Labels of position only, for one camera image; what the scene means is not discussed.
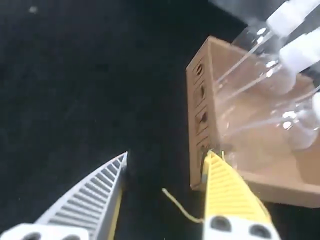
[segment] mounting hole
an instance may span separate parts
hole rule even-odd
[[[203,85],[200,87],[200,94],[201,94],[201,98],[203,98],[205,95],[205,87]]]
[[[80,240],[80,237],[77,235],[68,235],[65,238],[63,238],[62,240]]]
[[[211,228],[222,231],[222,232],[231,232],[231,224],[229,220],[224,216],[216,216],[211,220]]]
[[[25,236],[22,240],[40,240],[41,234],[39,232],[32,232]]]
[[[203,67],[203,64],[199,64],[199,66],[196,68],[196,75],[197,76],[200,76],[202,74],[202,71],[203,71],[204,67]]]
[[[253,225],[250,227],[249,233],[252,236],[260,237],[263,239],[271,239],[271,233],[269,230],[262,225]]]

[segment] yellow string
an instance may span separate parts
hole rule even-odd
[[[196,218],[192,215],[190,215],[185,209],[184,207],[180,204],[180,202],[178,202],[177,199],[175,199],[174,196],[172,196],[167,189],[162,188],[162,192],[180,209],[180,211],[182,212],[182,214],[189,219],[190,221],[196,223],[196,224],[202,224],[204,222],[204,220],[202,218]]]

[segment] brown cardboard box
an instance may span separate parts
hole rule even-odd
[[[260,132],[260,138],[256,136],[257,131],[231,139],[221,137],[226,122],[236,125],[267,101],[272,101],[272,98],[266,99],[257,94],[253,87],[249,94],[238,97],[237,102],[233,103],[237,108],[232,114],[225,114],[228,107],[216,104],[219,99],[214,82],[230,66],[227,60],[235,61],[243,54],[222,40],[208,37],[186,68],[190,187],[193,190],[205,189],[201,169],[208,149],[228,152],[229,148],[236,148],[240,150],[234,156],[238,163],[237,170],[260,199],[309,208],[320,207],[320,137],[310,148],[301,151],[292,151],[277,128]],[[246,71],[249,75],[250,63]],[[310,78],[298,76],[294,89],[284,98],[293,98],[313,88]],[[279,146],[279,151],[268,149],[271,144]]]

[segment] hole in cardboard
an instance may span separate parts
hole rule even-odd
[[[202,114],[202,117],[200,118],[199,123],[206,123],[207,120],[208,120],[208,116],[207,116],[207,112],[205,111],[205,112]]]
[[[203,85],[200,87],[200,95],[201,95],[201,98],[205,96],[205,87]]]
[[[197,76],[200,76],[202,74],[203,70],[204,70],[204,66],[202,63],[200,63],[199,66],[196,68],[195,74]]]

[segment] black fabric surface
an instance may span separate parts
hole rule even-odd
[[[244,27],[204,0],[1,1],[0,231],[128,150],[115,239],[201,239],[161,193],[201,216],[185,67],[208,35],[231,41]],[[318,210],[268,207],[283,239],[320,236]]]

